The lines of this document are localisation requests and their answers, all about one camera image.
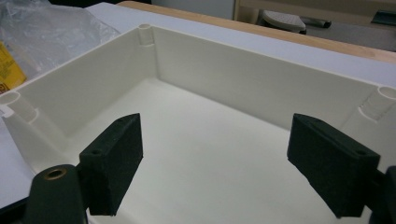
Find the yellow label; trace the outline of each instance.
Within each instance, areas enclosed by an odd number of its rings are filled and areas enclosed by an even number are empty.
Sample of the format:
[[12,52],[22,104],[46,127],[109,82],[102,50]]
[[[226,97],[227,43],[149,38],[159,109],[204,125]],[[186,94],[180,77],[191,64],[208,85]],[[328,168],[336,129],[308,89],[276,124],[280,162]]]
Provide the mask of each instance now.
[[0,42],[0,93],[14,89],[26,80],[25,74],[15,63],[6,46]]

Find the black clamp jaw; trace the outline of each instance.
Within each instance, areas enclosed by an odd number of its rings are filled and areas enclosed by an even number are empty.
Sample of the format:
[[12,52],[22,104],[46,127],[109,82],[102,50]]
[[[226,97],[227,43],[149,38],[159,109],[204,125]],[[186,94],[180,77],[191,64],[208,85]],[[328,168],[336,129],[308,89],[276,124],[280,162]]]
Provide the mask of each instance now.
[[58,165],[35,176],[23,223],[88,223],[115,216],[143,159],[139,114],[114,121],[79,154],[78,166]]
[[368,147],[320,119],[295,114],[288,158],[337,217],[360,217],[367,205],[371,224],[396,224],[396,166],[379,172],[380,156]]

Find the white surface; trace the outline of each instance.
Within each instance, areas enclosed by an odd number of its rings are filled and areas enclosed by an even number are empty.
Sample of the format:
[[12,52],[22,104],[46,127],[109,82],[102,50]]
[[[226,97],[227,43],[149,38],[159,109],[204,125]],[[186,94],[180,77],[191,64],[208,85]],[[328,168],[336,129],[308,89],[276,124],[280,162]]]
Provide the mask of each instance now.
[[145,158],[119,217],[101,223],[334,222],[309,188],[293,190],[305,180],[286,160],[286,130],[158,79],[117,104],[99,119],[141,112]]
[[152,0],[151,2],[157,6],[177,8],[228,20],[233,18],[234,0]]
[[[100,4],[89,8],[96,17],[112,25],[122,33],[141,23],[151,23],[191,35],[219,41],[242,49],[272,55],[292,62],[306,64],[319,69],[363,78],[375,83],[396,87],[396,66],[389,63],[370,61],[322,49],[313,49],[258,35],[250,35],[198,22],[184,21],[129,8]],[[0,207],[27,195],[30,171],[4,132],[0,123]]]

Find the mounting hole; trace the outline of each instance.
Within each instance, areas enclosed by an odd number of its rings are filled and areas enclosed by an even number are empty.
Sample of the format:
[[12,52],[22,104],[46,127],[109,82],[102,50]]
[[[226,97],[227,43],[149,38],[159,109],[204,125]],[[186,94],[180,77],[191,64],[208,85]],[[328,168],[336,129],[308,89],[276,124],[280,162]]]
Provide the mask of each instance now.
[[66,173],[67,173],[66,169],[64,169],[64,168],[57,168],[57,169],[54,169],[54,170],[51,170],[51,171],[47,172],[47,173],[44,175],[44,179],[46,179],[46,180],[59,179],[59,178],[61,178],[62,176],[64,176]]
[[365,156],[367,153],[365,152],[365,151],[363,151],[363,150],[355,150],[356,151],[356,153],[358,153],[359,155],[361,155],[361,156]]
[[149,29],[151,27],[151,25],[150,24],[140,24],[139,25],[139,29],[145,29],[145,30],[147,30],[147,29]]
[[98,150],[98,149],[95,149],[92,151],[93,155],[100,155],[101,153],[102,153],[101,150]]
[[380,87],[379,93],[392,101],[396,100],[396,90],[390,87]]
[[0,105],[10,104],[18,100],[18,98],[20,98],[20,94],[15,91],[5,93],[0,97]]

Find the enclosure floor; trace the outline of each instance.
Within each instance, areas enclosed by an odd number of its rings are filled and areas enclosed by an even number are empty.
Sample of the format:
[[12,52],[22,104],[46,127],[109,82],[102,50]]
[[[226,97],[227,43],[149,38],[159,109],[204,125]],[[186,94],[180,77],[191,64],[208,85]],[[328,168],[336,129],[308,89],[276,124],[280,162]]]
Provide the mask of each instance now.
[[289,131],[159,79],[136,85],[69,141],[84,148],[133,113],[144,159],[117,215],[93,223],[334,223],[287,160]]

